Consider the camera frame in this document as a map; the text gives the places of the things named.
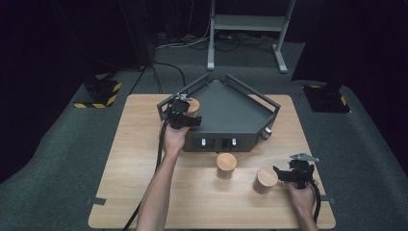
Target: black wire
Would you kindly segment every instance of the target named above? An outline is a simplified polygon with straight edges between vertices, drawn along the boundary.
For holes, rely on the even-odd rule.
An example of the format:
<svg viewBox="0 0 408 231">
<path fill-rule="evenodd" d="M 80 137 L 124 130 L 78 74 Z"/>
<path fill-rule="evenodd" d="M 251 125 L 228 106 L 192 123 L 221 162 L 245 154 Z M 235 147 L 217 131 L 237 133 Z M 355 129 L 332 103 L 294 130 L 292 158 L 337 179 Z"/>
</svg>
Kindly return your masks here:
<svg viewBox="0 0 408 231">
<path fill-rule="evenodd" d="M 91 55 L 90 53 L 88 53 L 87 51 L 85 51 L 84 48 L 81 46 L 81 43 L 79 42 L 78 38 L 76 37 L 75 32 L 74 32 L 74 30 L 73 30 L 71 24 L 69 23 L 68 18 L 66 17 L 63 8 L 62 8 L 61 5 L 60 5 L 60 2 L 57 0 L 56 3 L 57 3 L 57 6 L 58 6 L 58 8 L 59 8 L 59 10 L 60 10 L 61 15 L 62 15 L 63 18 L 64 18 L 65 24 L 66 24 L 66 26 L 68 27 L 69 32 L 70 32 L 71 35 L 73 36 L 73 38 L 74 38 L 74 40 L 75 40 L 75 43 L 76 43 L 76 45 L 77 45 L 77 47 L 79 48 L 79 50 L 80 50 L 81 53 L 83 53 L 84 55 L 90 57 L 91 59 L 93 59 L 93 60 L 95 60 L 95 61 L 97 61 L 97 62 L 100 62 L 101 64 L 104 64 L 104 65 L 109 66 L 109 67 L 113 67 L 113 68 L 121 69 L 121 70 L 135 70 L 135 69 L 132 69 L 132 68 L 125 68 L 125 67 L 117 66 L 117 65 L 114 65 L 114 64 L 106 63 L 106 62 L 104 62 L 104 61 L 102 61 L 102 60 L 99 60 L 98 58 L 92 56 L 92 55 Z"/>
<path fill-rule="evenodd" d="M 183 71 L 182 71 L 179 67 L 177 67 L 177 66 L 175 66 L 175 65 L 173 65 L 173 64 L 164 64 L 164 63 L 159 63 L 159 62 L 154 62 L 154 63 L 155 63 L 155 64 L 161 64 L 161 65 L 168 65 L 168 66 L 171 66 L 171 67 L 176 68 L 176 69 L 180 72 L 181 77 L 183 78 L 183 85 L 184 85 L 184 87 L 186 86 L 186 76 L 184 75 Z"/>
<path fill-rule="evenodd" d="M 235 50 L 235 49 L 237 49 L 238 47 L 241 46 L 241 40 L 239 38 L 237 39 L 237 42 L 238 42 L 238 44 L 236 46 L 234 46 L 233 48 L 231 48 L 231 49 L 223 50 L 223 49 L 219 49 L 216 46 L 214 46 L 214 48 L 216 50 L 218 50 L 218 51 L 221 51 L 221 52 L 230 52 L 230 51 L 233 51 L 233 50 Z"/>
<path fill-rule="evenodd" d="M 312 184 L 313 189 L 315 189 L 315 195 L 316 195 L 316 210 L 315 210 L 315 214 L 313 215 L 313 219 L 315 220 L 315 223 L 317 223 L 317 222 L 318 222 L 319 212 L 320 212 L 321 196 L 320 196 L 319 188 L 318 188 L 318 186 L 316 185 L 315 181 L 310 180 L 309 182 Z"/>
<path fill-rule="evenodd" d="M 141 71 L 141 74 L 140 74 L 138 80 L 137 80 L 136 83 L 132 86 L 132 89 L 130 90 L 129 94 L 131 94 L 131 93 L 133 92 L 133 90 L 135 89 L 135 86 L 138 84 L 138 82 L 139 82 L 141 76 L 143 75 L 143 73 L 144 73 L 144 71 L 145 71 L 146 69 L 147 69 L 147 66 L 145 66 L 144 69 Z"/>
<path fill-rule="evenodd" d="M 165 140 L 165 133 L 166 133 L 166 128 L 168 125 L 168 121 L 167 121 L 168 116 L 166 115 L 165 120 L 163 122 L 163 126 L 160 132 L 160 136 L 159 136 L 159 147 L 158 147 L 158 151 L 157 151 L 157 160 L 156 160 L 156 167 L 154 169 L 154 172 L 157 171 L 157 169 L 159 168 L 160 164 L 162 163 L 162 150 L 163 150 L 163 143 Z M 135 217 L 138 215 L 139 213 L 139 209 L 140 209 L 140 205 L 141 202 L 139 202 L 138 207 L 136 208 L 135 212 L 133 213 L 133 215 L 130 216 L 129 220 L 127 221 L 126 225 L 123 227 L 122 231 L 127 231 L 130 227 L 130 225 L 132 224 L 133 220 L 135 220 Z"/>
<path fill-rule="evenodd" d="M 153 69 L 153 78 L 157 82 L 157 89 L 158 89 L 159 93 L 163 93 L 162 84 L 160 83 L 160 80 L 159 80 L 159 75 L 157 74 L 157 71 L 156 71 L 155 67 L 153 65 L 151 65 L 151 67 Z"/>
</svg>

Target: wooden tabletop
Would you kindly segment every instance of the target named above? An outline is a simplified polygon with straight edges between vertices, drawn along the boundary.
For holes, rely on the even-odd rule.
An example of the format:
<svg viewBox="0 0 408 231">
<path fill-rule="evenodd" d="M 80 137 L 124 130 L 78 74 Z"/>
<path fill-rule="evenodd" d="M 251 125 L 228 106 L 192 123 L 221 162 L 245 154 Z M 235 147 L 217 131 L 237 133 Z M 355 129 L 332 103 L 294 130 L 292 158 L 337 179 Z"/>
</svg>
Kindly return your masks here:
<svg viewBox="0 0 408 231">
<path fill-rule="evenodd" d="M 106 199 L 106 203 L 93 205 L 90 227 L 123 228 L 140 203 L 156 165 L 161 124 L 156 105 L 167 97 L 169 95 L 163 94 L 128 97 L 96 195 Z M 267 194 L 258 194 L 252 188 L 261 167 L 289 170 L 290 155 L 312 154 L 291 98 L 288 95 L 267 97 L 281 105 L 272 135 L 250 152 L 231 153 L 237 159 L 231 178 L 217 176 L 216 153 L 180 154 L 173 175 L 166 228 L 299 227 L 283 182 L 278 182 Z M 317 169 L 314 178 L 321 194 L 325 195 Z M 318 227 L 330 229 L 335 225 L 330 204 L 322 201 Z"/>
</svg>

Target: yellow and black hazard tape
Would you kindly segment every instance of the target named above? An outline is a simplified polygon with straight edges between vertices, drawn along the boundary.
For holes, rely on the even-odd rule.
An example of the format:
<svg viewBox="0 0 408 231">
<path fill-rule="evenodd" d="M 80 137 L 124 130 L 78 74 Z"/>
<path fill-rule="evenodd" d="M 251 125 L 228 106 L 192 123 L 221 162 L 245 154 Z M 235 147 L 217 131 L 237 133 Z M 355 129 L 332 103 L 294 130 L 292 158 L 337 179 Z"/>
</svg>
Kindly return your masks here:
<svg viewBox="0 0 408 231">
<path fill-rule="evenodd" d="M 121 83 L 117 83 L 112 90 L 112 95 L 106 102 L 74 102 L 75 108 L 109 108 L 116 100 L 117 93 L 119 92 Z"/>
</svg>

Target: wooden block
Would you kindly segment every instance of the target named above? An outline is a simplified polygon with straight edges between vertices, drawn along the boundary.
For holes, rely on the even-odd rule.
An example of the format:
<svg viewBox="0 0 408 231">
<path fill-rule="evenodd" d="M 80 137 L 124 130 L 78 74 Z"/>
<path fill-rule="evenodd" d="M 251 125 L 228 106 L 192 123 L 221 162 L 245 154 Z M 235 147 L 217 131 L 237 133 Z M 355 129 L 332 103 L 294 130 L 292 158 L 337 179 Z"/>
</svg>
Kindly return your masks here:
<svg viewBox="0 0 408 231">
<path fill-rule="evenodd" d="M 189 109 L 187 110 L 187 113 L 190 115 L 195 115 L 200 108 L 200 102 L 198 100 L 193 99 L 192 101 L 188 101 L 190 104 Z"/>
<path fill-rule="evenodd" d="M 217 176 L 223 179 L 232 177 L 237 166 L 237 159 L 230 153 L 221 153 L 217 157 Z"/>
<path fill-rule="evenodd" d="M 277 182 L 278 175 L 276 172 L 270 167 L 262 167 L 256 174 L 253 188 L 256 193 L 266 194 Z"/>
</svg>

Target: black backdrop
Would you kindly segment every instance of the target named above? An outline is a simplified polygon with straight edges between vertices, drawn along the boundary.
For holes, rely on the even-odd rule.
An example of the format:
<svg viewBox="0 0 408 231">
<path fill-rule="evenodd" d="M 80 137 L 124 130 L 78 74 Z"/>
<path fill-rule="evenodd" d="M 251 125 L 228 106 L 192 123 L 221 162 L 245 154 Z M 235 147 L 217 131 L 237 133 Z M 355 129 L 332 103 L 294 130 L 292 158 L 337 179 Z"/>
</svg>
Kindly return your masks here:
<svg viewBox="0 0 408 231">
<path fill-rule="evenodd" d="M 408 172 L 405 0 L 325 1 L 293 80 L 329 82 L 336 74 L 345 75 L 344 84 L 358 96 Z"/>
<path fill-rule="evenodd" d="M 153 31 L 166 30 L 173 37 L 182 37 L 187 32 L 191 1 L 161 1 L 151 1 Z M 106 0 L 107 5 L 103 2 L 98 1 L 97 8 L 102 12 L 113 1 Z M 199 37 L 208 25 L 209 3 L 209 0 L 194 1 L 191 32 Z M 257 0 L 250 4 L 243 0 L 218 0 L 217 10 L 219 13 L 284 15 L 287 4 L 287 0 Z M 64 19 L 57 9 L 53 0 L 0 1 L 0 116 L 3 121 L 0 125 L 0 182 L 29 162 L 42 136 L 84 81 L 84 70 L 78 63 L 84 56 L 64 27 Z M 408 115 L 407 110 L 401 108 L 407 102 L 406 12 L 404 0 L 298 0 L 286 36 L 287 41 L 308 41 L 294 79 L 328 81 L 343 48 L 349 42 L 357 44 L 352 50 L 359 54 L 358 62 L 348 65 L 346 73 L 350 76 L 345 84 L 358 95 L 402 163 L 408 162 L 404 153 Z M 343 17 L 344 13 L 352 16 Z M 98 42 L 85 45 L 85 49 L 102 60 L 118 57 L 106 61 L 131 67 L 128 34 L 118 30 L 123 24 L 116 26 L 118 22 L 109 20 L 111 18 L 115 15 L 107 15 L 103 23 L 87 21 L 92 28 L 106 29 L 114 25 L 115 29 L 110 35 L 98 36 Z M 121 39 L 121 43 L 113 43 L 112 38 Z M 94 73 L 115 71 L 111 66 L 90 62 Z"/>
</svg>

